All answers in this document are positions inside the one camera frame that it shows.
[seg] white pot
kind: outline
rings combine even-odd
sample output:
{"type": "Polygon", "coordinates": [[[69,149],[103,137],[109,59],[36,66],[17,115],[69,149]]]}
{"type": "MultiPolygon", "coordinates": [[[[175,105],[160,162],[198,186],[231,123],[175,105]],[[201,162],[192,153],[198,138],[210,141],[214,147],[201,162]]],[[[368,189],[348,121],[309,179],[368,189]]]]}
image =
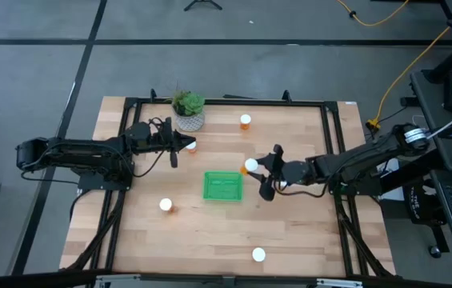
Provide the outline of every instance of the white pot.
{"type": "Polygon", "coordinates": [[[183,131],[193,132],[201,129],[204,124],[204,109],[201,113],[193,116],[181,116],[176,113],[174,107],[172,106],[172,111],[174,112],[174,117],[176,118],[176,123],[179,128],[183,131]]]}

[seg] wooden table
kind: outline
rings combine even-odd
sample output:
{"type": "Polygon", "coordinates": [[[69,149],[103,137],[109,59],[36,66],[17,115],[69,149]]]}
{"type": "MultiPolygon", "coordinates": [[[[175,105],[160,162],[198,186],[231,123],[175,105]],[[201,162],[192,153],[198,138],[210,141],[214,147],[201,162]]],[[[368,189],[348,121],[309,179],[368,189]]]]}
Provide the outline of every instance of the wooden table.
{"type": "MultiPolygon", "coordinates": [[[[93,139],[117,135],[125,98],[104,97],[93,139]]],[[[364,143],[355,102],[339,102],[339,116],[347,149],[364,143]]],[[[147,176],[135,179],[126,195],[114,271],[168,274],[236,274],[279,276],[345,276],[334,200],[305,195],[276,195],[265,202],[258,194],[259,182],[245,177],[242,202],[202,199],[205,171],[238,171],[246,158],[256,158],[282,145],[284,159],[303,160],[325,154],[322,119],[318,108],[276,106],[207,105],[206,123],[197,138],[198,152],[182,151],[179,167],[170,167],[164,155],[147,176]],[[242,114],[252,116],[249,130],[239,129],[242,114]],[[173,214],[158,208],[162,198],[171,198],[173,214]],[[266,252],[264,262],[254,262],[253,248],[266,252]]],[[[172,116],[170,105],[142,105],[140,121],[172,116]]],[[[331,131],[334,131],[330,117],[331,131]]],[[[334,150],[338,151],[334,132],[334,150]]],[[[134,156],[135,172],[151,166],[156,154],[134,156]]],[[[306,187],[318,194],[321,185],[306,187]]],[[[94,236],[103,191],[91,191],[76,204],[60,267],[71,264],[94,236]]],[[[362,236],[388,271],[394,266],[380,207],[370,198],[356,197],[362,236]]],[[[104,267],[108,239],[100,263],[104,267]]],[[[354,244],[350,243],[355,262],[354,244]]]]}

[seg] cable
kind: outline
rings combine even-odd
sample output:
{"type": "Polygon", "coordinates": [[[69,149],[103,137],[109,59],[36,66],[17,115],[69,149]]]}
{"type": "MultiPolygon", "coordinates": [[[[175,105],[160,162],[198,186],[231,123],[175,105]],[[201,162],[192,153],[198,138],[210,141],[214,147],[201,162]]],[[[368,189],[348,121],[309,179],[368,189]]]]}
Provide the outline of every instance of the cable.
{"type": "Polygon", "coordinates": [[[67,184],[75,184],[78,185],[77,182],[73,182],[73,181],[66,181],[66,180],[56,180],[56,179],[42,179],[42,178],[27,178],[25,177],[25,174],[28,173],[28,171],[25,171],[23,173],[21,173],[21,178],[28,180],[28,181],[40,181],[40,182],[56,182],[56,183],[67,183],[67,184]]]}
{"type": "Polygon", "coordinates": [[[370,198],[372,198],[373,199],[373,201],[375,201],[375,203],[377,203],[379,206],[381,205],[380,204],[380,201],[378,200],[378,199],[376,199],[376,197],[375,196],[373,196],[373,195],[370,195],[370,198]]]}
{"type": "Polygon", "coordinates": [[[423,115],[412,115],[412,124],[414,124],[414,125],[416,125],[416,126],[419,126],[418,124],[416,124],[416,119],[414,119],[414,117],[425,117],[425,116],[423,116],[423,115]]]}
{"type": "Polygon", "coordinates": [[[275,192],[277,192],[278,194],[282,195],[282,196],[293,196],[293,195],[300,195],[300,194],[305,194],[305,195],[309,195],[311,197],[315,197],[315,198],[320,198],[321,196],[323,196],[324,194],[312,194],[310,192],[306,192],[306,191],[297,191],[297,192],[289,192],[289,193],[283,193],[279,190],[275,190],[275,192]]]}
{"type": "Polygon", "coordinates": [[[416,62],[417,62],[419,59],[421,59],[421,57],[423,57],[423,55],[426,54],[426,52],[428,52],[428,51],[432,48],[432,46],[434,46],[435,43],[437,43],[437,41],[438,41],[440,38],[442,38],[442,36],[444,36],[444,34],[446,34],[446,32],[448,32],[449,30],[450,30],[450,27],[448,26],[446,29],[444,29],[443,32],[440,33],[439,36],[436,37],[435,40],[432,41],[432,43],[431,43],[430,45],[428,45],[428,47],[427,47],[423,52],[420,53],[419,56],[416,57],[415,60],[413,60],[413,61],[408,65],[407,68],[404,69],[404,71],[403,71],[398,77],[396,77],[396,79],[395,79],[395,80],[393,81],[393,83],[389,86],[389,88],[387,89],[386,93],[385,93],[384,96],[382,97],[382,100],[380,101],[380,104],[378,105],[377,116],[376,116],[374,119],[368,120],[368,123],[369,123],[370,125],[376,127],[376,126],[379,124],[379,120],[378,120],[378,119],[380,118],[380,115],[381,115],[381,113],[382,113],[382,106],[383,106],[383,104],[384,104],[384,101],[386,100],[387,95],[389,94],[389,92],[392,91],[392,89],[394,88],[394,86],[396,85],[396,83],[398,83],[398,81],[400,81],[400,79],[402,79],[402,77],[410,70],[410,68],[411,68],[414,64],[416,64],[416,62]]]}
{"type": "Polygon", "coordinates": [[[71,208],[70,208],[70,210],[69,210],[69,221],[71,221],[71,219],[72,219],[72,217],[73,217],[73,210],[74,210],[74,206],[76,205],[76,202],[78,202],[78,200],[79,200],[81,197],[83,197],[83,195],[85,195],[85,194],[87,194],[87,193],[89,193],[89,192],[90,192],[90,190],[85,189],[85,190],[82,191],[82,193],[81,193],[79,196],[77,196],[77,197],[73,200],[73,203],[71,204],[71,208]]]}
{"type": "Polygon", "coordinates": [[[153,167],[154,167],[154,165],[156,164],[156,162],[158,162],[158,160],[160,159],[160,157],[163,155],[163,152],[165,152],[165,151],[162,151],[162,152],[160,153],[160,155],[159,155],[158,157],[156,157],[156,159],[154,160],[153,164],[151,165],[151,167],[149,167],[149,169],[148,169],[146,172],[144,172],[144,173],[142,173],[142,174],[140,174],[140,175],[135,175],[135,174],[132,174],[132,175],[133,175],[134,177],[136,177],[136,178],[140,178],[140,177],[146,176],[146,174],[148,174],[148,173],[153,169],[153,167]]]}
{"type": "Polygon", "coordinates": [[[385,120],[387,120],[387,119],[389,119],[389,118],[391,118],[391,117],[393,117],[393,116],[395,116],[396,114],[398,114],[398,113],[404,111],[405,109],[407,109],[407,106],[405,106],[405,107],[401,108],[400,110],[398,110],[398,111],[392,113],[391,115],[389,115],[389,116],[383,118],[382,120],[379,121],[379,123],[382,122],[382,121],[385,121],[385,120]]]}
{"type": "Polygon", "coordinates": [[[382,168],[382,173],[384,174],[386,172],[387,169],[387,164],[389,164],[389,160],[386,161],[386,164],[384,165],[384,168],[382,168]]]}
{"type": "Polygon", "coordinates": [[[385,21],[391,19],[393,16],[396,15],[396,13],[398,13],[403,7],[405,7],[405,5],[407,5],[407,3],[409,3],[409,0],[406,0],[403,4],[400,5],[399,8],[397,8],[393,13],[391,13],[389,16],[387,16],[386,18],[384,18],[383,20],[376,22],[376,23],[364,23],[363,21],[361,21],[357,15],[355,14],[355,11],[352,11],[350,8],[348,8],[348,6],[341,0],[336,0],[339,4],[343,5],[343,7],[345,7],[345,9],[350,13],[350,16],[352,18],[355,19],[355,21],[359,22],[359,24],[363,25],[363,26],[367,26],[367,27],[373,27],[373,26],[377,26],[380,25],[382,23],[384,23],[385,21]]]}

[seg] green plastic bin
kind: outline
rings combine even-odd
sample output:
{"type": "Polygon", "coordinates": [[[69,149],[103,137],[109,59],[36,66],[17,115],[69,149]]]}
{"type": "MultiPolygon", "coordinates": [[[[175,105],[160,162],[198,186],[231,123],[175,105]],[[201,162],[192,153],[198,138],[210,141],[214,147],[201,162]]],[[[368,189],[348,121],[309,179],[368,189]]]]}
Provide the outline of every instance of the green plastic bin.
{"type": "Polygon", "coordinates": [[[238,172],[212,171],[204,173],[205,200],[240,202],[243,196],[243,176],[238,172]]]}

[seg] yellow cable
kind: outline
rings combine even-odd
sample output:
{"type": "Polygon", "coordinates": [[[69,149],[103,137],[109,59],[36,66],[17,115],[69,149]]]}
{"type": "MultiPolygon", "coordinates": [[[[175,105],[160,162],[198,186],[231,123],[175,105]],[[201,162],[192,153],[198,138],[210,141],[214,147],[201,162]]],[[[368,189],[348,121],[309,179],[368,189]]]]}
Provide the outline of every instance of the yellow cable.
{"type": "Polygon", "coordinates": [[[432,41],[432,43],[430,45],[428,45],[428,47],[420,53],[419,56],[416,57],[415,60],[413,60],[407,68],[404,69],[404,71],[400,74],[400,76],[398,76],[393,83],[391,84],[391,86],[389,86],[389,88],[387,89],[386,93],[384,94],[384,97],[382,97],[382,100],[380,101],[380,105],[378,106],[378,113],[377,113],[377,117],[375,117],[375,119],[370,120],[372,124],[377,125],[378,124],[378,119],[380,118],[380,114],[382,112],[382,105],[384,104],[384,101],[387,98],[387,95],[389,94],[389,92],[391,92],[391,90],[393,89],[394,85],[396,85],[396,83],[409,71],[409,69],[421,58],[423,57],[424,54],[426,54],[426,52],[428,52],[428,50],[430,50],[430,48],[432,48],[433,45],[435,45],[435,43],[442,37],[444,36],[444,34],[446,34],[446,32],[448,32],[450,28],[447,27],[446,29],[444,29],[444,31],[442,33],[440,33],[439,36],[436,37],[435,40],[432,41]]]}
{"type": "MultiPolygon", "coordinates": [[[[339,4],[343,5],[343,7],[345,7],[345,9],[346,9],[349,13],[352,13],[352,10],[351,10],[350,8],[348,8],[348,6],[347,6],[343,1],[341,1],[341,0],[336,0],[336,1],[338,1],[339,4]]],[[[363,26],[372,27],[372,26],[376,26],[376,25],[378,25],[378,24],[382,24],[382,23],[384,23],[385,21],[391,19],[393,16],[396,15],[396,13],[398,13],[403,7],[405,7],[405,5],[407,5],[408,2],[409,2],[409,0],[406,0],[403,4],[400,5],[400,7],[399,7],[398,9],[396,9],[393,13],[391,13],[391,15],[387,16],[387,18],[385,18],[385,19],[383,19],[383,20],[381,20],[381,21],[379,21],[379,22],[372,23],[372,24],[364,23],[364,22],[361,21],[355,14],[353,14],[352,16],[354,17],[354,19],[355,19],[357,22],[359,22],[359,24],[361,24],[361,25],[363,25],[363,26]]]]}

